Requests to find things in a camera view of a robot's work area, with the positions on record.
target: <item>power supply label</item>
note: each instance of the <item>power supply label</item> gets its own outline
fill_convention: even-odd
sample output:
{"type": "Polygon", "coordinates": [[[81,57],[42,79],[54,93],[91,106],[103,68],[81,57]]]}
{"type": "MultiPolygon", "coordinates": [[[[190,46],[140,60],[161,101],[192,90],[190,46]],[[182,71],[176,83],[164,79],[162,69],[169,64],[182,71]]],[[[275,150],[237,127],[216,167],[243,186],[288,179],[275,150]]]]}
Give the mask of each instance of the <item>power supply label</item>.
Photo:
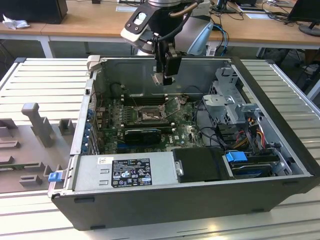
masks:
{"type": "Polygon", "coordinates": [[[112,161],[112,187],[125,188],[148,185],[152,185],[149,158],[112,161]]]}

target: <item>motherboard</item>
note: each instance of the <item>motherboard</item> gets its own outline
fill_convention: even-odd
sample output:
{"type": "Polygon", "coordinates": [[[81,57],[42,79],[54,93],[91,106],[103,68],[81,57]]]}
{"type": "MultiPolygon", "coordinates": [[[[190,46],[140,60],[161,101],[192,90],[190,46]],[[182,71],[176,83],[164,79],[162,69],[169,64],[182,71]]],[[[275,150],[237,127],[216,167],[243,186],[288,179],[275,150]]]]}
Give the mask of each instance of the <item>motherboard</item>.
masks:
{"type": "Polygon", "coordinates": [[[195,102],[181,96],[166,97],[163,102],[113,99],[98,110],[99,132],[103,135],[102,152],[148,153],[204,147],[201,133],[194,123],[195,110],[195,102]]]}

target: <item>green circuit board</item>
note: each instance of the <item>green circuit board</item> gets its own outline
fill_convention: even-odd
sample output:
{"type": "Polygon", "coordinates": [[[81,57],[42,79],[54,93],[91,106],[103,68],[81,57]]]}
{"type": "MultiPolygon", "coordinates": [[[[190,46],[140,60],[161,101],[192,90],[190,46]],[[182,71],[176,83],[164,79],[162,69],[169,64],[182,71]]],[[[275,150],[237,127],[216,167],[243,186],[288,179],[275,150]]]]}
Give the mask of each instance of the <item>green circuit board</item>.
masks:
{"type": "Polygon", "coordinates": [[[203,147],[193,122],[195,107],[180,97],[169,98],[161,105],[124,105],[114,99],[106,107],[103,134],[104,154],[168,152],[174,148],[203,147]],[[161,130],[157,144],[127,144],[128,130],[161,130]]]}

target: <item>black computer case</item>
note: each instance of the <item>black computer case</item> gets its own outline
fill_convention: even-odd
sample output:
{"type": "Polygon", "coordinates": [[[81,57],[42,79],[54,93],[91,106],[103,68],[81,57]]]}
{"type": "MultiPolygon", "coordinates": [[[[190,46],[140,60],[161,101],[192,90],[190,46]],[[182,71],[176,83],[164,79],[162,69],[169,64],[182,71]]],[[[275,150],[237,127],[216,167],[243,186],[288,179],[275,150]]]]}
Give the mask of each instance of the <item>black computer case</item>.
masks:
{"type": "Polygon", "coordinates": [[[3,0],[0,15],[14,20],[60,24],[67,14],[66,0],[3,0]]]}

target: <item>yellow wire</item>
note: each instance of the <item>yellow wire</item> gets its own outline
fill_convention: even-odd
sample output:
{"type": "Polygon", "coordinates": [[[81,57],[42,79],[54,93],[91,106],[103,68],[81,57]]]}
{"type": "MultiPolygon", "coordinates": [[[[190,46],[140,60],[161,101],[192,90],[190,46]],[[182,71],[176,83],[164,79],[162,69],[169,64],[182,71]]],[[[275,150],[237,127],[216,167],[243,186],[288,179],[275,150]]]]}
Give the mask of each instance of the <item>yellow wire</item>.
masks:
{"type": "Polygon", "coordinates": [[[248,141],[248,138],[242,140],[242,141],[239,142],[237,145],[235,145],[233,148],[236,149],[236,148],[242,146],[243,144],[247,143],[247,141],[248,141]]]}
{"type": "Polygon", "coordinates": [[[263,141],[263,136],[262,136],[262,133],[257,131],[256,132],[257,134],[259,134],[260,138],[261,138],[261,147],[264,147],[263,144],[262,144],[262,141],[263,141]]]}

